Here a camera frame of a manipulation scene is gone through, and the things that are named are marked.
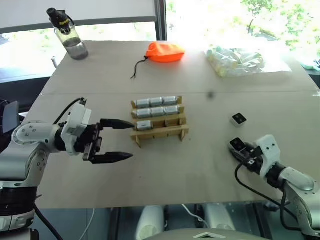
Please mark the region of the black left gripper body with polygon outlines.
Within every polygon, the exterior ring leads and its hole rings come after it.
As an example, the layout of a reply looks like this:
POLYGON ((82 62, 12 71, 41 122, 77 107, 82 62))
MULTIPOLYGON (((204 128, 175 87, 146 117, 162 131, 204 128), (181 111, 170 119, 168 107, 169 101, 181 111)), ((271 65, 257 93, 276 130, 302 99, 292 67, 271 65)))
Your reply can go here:
POLYGON ((91 124, 88 125, 84 132, 77 138, 74 144, 74 150, 76 153, 82 153, 82 159, 84 161, 95 161, 96 153, 100 152, 102 144, 102 137, 100 137, 102 130, 102 125, 99 122, 91 124))

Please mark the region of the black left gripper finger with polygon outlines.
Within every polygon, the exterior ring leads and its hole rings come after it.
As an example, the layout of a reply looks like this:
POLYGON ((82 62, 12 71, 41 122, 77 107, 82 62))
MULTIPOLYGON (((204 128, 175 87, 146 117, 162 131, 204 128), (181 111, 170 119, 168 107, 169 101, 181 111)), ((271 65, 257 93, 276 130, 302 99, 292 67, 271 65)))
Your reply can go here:
POLYGON ((94 155, 90 162, 92 164, 113 164, 124 161, 133 157, 134 155, 126 152, 107 152, 105 154, 94 155))
POLYGON ((115 130, 124 130, 124 129, 132 129, 135 127, 134 124, 128 121, 120 120, 120 119, 106 119, 102 118, 99 121, 102 128, 112 128, 115 130))

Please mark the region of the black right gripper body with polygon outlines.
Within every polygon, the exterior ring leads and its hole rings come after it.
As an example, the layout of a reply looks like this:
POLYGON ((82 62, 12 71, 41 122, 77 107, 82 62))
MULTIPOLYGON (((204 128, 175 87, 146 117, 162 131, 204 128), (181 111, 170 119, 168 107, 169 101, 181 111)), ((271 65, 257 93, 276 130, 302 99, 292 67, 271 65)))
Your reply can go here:
POLYGON ((244 166, 252 173, 260 173, 263 164, 261 148, 256 146, 254 150, 244 149, 241 153, 244 155, 244 166))

